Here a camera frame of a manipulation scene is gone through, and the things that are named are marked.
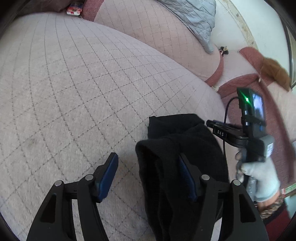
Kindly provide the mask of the right hand white glove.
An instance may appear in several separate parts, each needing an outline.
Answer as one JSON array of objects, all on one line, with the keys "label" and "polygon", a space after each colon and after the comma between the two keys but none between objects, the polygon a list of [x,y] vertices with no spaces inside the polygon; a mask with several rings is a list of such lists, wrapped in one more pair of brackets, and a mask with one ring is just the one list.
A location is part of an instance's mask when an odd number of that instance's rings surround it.
[{"label": "right hand white glove", "polygon": [[263,203],[276,200],[280,194],[280,181],[271,157],[264,162],[238,161],[237,174],[242,173],[256,180],[254,201]]}]

